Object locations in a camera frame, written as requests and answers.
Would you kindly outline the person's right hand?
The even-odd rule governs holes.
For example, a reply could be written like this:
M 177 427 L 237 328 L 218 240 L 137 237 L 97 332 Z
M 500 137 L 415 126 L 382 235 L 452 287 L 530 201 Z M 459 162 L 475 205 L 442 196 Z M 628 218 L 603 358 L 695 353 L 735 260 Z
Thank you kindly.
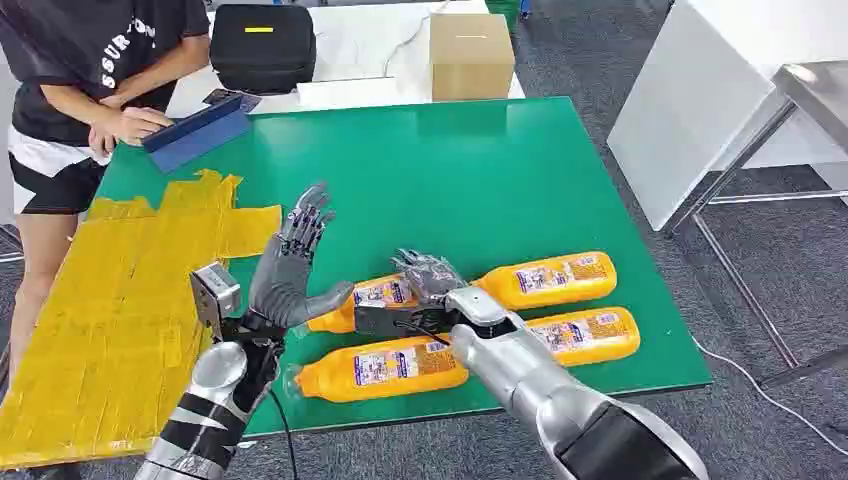
M 173 124 L 172 119 L 153 108 L 128 107 L 120 113 L 112 135 L 128 145 L 140 146 L 143 139 Z

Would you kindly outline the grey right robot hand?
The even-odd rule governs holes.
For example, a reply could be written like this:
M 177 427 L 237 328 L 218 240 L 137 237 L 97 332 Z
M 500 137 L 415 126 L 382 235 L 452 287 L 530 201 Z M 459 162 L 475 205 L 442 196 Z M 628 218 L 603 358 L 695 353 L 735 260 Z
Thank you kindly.
M 390 262 L 423 305 L 442 306 L 450 291 L 469 286 L 444 257 L 399 248 Z

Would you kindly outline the person's left hand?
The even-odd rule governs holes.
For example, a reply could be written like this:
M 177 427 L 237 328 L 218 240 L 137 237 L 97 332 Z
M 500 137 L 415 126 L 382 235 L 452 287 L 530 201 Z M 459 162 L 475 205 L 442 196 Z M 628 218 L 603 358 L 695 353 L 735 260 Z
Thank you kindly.
M 108 159 L 113 153 L 117 144 L 118 140 L 113 134 L 98 126 L 90 127 L 88 134 L 88 145 L 97 158 Z

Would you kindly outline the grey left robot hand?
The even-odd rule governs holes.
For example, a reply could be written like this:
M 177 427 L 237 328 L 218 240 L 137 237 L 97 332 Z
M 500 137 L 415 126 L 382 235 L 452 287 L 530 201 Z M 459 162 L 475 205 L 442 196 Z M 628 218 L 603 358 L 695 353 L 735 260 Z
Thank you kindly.
M 307 294 L 315 251 L 335 218 L 326 209 L 329 199 L 324 182 L 309 186 L 271 235 L 249 288 L 246 320 L 250 328 L 296 327 L 339 309 L 351 296 L 354 284 L 349 281 L 319 295 Z

